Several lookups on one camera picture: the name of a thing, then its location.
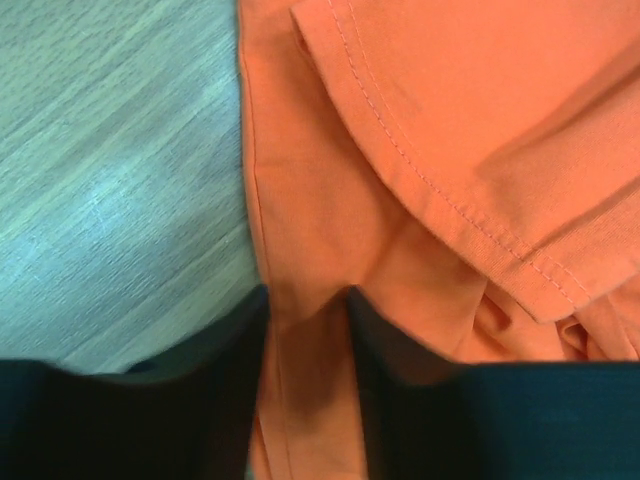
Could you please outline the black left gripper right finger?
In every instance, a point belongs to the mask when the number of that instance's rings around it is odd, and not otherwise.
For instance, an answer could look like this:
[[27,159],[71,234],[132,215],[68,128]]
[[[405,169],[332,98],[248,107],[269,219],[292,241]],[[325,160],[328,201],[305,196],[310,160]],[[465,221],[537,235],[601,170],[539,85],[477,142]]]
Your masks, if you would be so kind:
[[449,361],[346,298],[372,479],[635,479],[639,367]]

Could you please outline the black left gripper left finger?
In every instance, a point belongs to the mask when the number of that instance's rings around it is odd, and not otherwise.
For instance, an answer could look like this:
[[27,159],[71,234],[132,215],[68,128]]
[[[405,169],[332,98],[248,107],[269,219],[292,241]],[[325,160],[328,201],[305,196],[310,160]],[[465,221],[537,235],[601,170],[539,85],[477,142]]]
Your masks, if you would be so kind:
[[126,371],[1,364],[5,479],[241,479],[248,465],[268,294]]

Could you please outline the orange t shirt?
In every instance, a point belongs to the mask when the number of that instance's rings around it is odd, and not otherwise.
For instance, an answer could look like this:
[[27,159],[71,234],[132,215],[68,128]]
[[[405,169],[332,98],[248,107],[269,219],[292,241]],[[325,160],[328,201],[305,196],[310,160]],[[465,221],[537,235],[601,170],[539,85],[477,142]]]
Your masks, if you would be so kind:
[[242,1],[259,479],[362,479],[343,290],[462,362],[639,360],[635,1]]

